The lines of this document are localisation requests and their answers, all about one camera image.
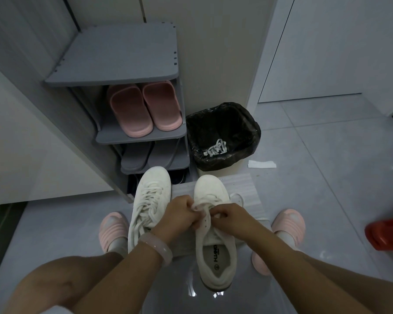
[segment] forearm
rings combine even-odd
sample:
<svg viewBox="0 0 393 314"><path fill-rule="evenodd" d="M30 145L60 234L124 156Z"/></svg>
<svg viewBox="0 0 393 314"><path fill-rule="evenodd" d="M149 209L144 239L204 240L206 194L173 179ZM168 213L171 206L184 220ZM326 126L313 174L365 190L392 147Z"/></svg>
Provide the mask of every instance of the forearm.
<svg viewBox="0 0 393 314"><path fill-rule="evenodd" d="M298 313L370 313L261 224L247 243L266 263Z"/></svg>
<svg viewBox="0 0 393 314"><path fill-rule="evenodd" d="M147 244L139 242L115 269L76 304L73 312L138 313L161 265L162 257Z"/></svg>

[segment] person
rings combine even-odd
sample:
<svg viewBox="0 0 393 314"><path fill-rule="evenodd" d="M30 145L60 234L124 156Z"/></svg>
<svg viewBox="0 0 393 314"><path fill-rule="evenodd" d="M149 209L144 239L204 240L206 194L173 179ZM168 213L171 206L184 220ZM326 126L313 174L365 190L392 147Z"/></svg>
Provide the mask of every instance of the person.
<svg viewBox="0 0 393 314"><path fill-rule="evenodd" d="M191 210L188 195L173 199L153 235L169 244L189 227L197 229L203 212ZM247 243L264 262L296 311L302 313L393 313L393 283L357 274L299 251L302 217L294 210L280 214L274 224L288 231L271 232L237 204L221 204L210 211L212 225ZM138 242L127 254L125 237L106 242L105 234L127 233L119 213L104 219L100 229L105 254L98 257L67 257L43 264L16 287L4 313L42 313L61 306L75 314L139 313L162 266L162 256Z"/></svg>

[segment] floor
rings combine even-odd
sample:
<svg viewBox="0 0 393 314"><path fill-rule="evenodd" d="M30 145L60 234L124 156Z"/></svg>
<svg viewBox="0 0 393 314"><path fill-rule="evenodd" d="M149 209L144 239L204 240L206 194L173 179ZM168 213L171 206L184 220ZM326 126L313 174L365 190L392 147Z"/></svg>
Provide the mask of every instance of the floor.
<svg viewBox="0 0 393 314"><path fill-rule="evenodd" d="M307 225L304 252L393 281L393 254L375 251L364 236L369 222L393 217L393 119L357 94L259 104L256 120L262 138L248 159L278 167L243 165L240 172L252 175L268 216L297 209ZM114 210L131 215L114 192L29 203L0 267L0 312L17 282L40 264L100 254L97 229ZM255 272L250 253L239 249L233 284L214 295L195 258L179 258L158 275L143 313L295 313L278 284Z"/></svg>

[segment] red plastic stool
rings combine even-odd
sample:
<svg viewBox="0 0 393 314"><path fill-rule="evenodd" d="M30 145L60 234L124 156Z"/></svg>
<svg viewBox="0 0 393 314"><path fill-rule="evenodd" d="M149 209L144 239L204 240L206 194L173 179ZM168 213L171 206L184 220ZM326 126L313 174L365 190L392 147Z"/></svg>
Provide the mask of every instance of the red plastic stool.
<svg viewBox="0 0 393 314"><path fill-rule="evenodd" d="M367 225L365 236L376 250L393 251L393 219Z"/></svg>

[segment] black plastic bag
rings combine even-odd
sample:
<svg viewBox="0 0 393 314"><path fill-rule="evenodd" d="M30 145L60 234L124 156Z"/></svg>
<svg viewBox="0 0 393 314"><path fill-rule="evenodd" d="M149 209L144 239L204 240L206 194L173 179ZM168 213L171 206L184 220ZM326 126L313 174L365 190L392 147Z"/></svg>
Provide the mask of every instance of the black plastic bag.
<svg viewBox="0 0 393 314"><path fill-rule="evenodd" d="M261 128L250 113L235 102L186 117L188 141L196 166L204 172L224 169L255 153L261 139ZM227 153L204 155L218 139L226 142Z"/></svg>

